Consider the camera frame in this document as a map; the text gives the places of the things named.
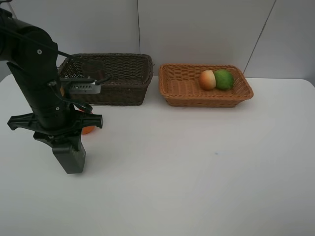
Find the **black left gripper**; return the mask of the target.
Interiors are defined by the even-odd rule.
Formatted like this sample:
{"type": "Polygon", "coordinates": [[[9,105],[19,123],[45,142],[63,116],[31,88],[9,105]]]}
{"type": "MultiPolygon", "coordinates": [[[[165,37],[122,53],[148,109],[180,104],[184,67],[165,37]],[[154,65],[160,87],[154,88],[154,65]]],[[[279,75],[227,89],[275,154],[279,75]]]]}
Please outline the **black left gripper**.
{"type": "Polygon", "coordinates": [[[11,130],[24,128],[35,131],[33,138],[51,148],[71,145],[75,151],[80,151],[82,128],[102,128],[102,115],[76,110],[69,102],[57,98],[26,100],[32,113],[12,116],[8,126],[11,130]]]}

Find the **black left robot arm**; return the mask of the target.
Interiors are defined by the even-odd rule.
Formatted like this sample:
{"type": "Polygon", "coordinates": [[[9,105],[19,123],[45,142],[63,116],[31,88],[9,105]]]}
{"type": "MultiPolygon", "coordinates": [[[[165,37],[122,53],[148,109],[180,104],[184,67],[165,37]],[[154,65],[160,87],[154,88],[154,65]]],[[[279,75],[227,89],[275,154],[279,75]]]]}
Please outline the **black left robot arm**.
{"type": "Polygon", "coordinates": [[[58,55],[58,46],[46,31],[0,10],[0,59],[7,62],[32,110],[30,114],[11,117],[8,126],[11,130],[34,131],[34,139],[52,148],[70,146],[79,151],[82,128],[102,128],[103,118],[92,114],[90,105],[62,94],[58,55]]]}

